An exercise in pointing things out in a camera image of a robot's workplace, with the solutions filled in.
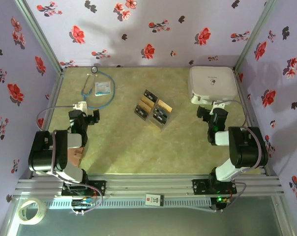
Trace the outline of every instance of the purple wall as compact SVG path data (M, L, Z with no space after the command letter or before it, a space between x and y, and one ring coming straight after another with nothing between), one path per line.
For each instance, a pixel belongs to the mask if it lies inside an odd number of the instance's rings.
M26 2L61 65L136 67L235 66L266 0Z
M1 229L10 195L28 168L36 115L47 107L57 73L12 0L0 1L0 50Z
M279 0L239 69L297 223L297 0Z

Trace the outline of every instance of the small white packet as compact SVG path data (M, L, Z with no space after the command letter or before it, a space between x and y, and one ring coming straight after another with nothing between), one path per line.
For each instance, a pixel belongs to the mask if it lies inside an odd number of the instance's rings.
M96 82L95 83L95 96L102 96L111 93L111 82Z

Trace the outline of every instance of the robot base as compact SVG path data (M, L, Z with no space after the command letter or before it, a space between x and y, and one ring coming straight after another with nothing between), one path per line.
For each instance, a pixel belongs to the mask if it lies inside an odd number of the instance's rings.
M193 179L194 195L236 194L236 186L232 182L221 182L216 179L215 169L209 174L208 179Z
M89 180L88 185L98 188L104 196L106 190L106 181L104 180ZM61 196L72 196L72 197L88 197L93 196L94 191L90 188L86 188L79 185L63 183Z

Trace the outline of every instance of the white box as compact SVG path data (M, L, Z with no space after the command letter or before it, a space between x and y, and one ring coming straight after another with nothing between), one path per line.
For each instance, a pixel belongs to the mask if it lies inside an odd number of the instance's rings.
M229 67L194 66L188 78L189 99L193 104L234 99L237 87Z

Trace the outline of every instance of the stethoscope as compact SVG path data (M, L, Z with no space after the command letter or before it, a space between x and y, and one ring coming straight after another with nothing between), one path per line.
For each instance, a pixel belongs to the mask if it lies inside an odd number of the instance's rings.
M84 87L83 87L83 89L82 89L82 91L81 91L81 95L83 96L83 101L86 101L86 98L87 98L88 96L91 95L91 92L92 92L92 90L93 90L93 87L91 87L91 89L89 90L88 93L84 93L85 86L86 86L86 84L87 84L87 82L88 82L90 76L97 76L96 73L100 73L100 74L102 74L102 75L107 76L107 77L113 82L113 85L114 85L113 95L112 95L111 99L110 99L106 104L104 104L104 105L102 105L102 106L100 106L100 107L91 107L91 106L88 106L88 108L89 108L89 109L92 109L92 110L102 109L102 108L106 107L107 105L109 105L109 104L113 101L113 99L114 99L114 97L115 97L115 93L116 93L116 84L115 84L114 79L113 79L110 75L107 75L106 73L99 71L98 68L97 68L96 66L93 66L93 67L91 68L91 72L92 72L92 74L88 74L88 77L86 78Z

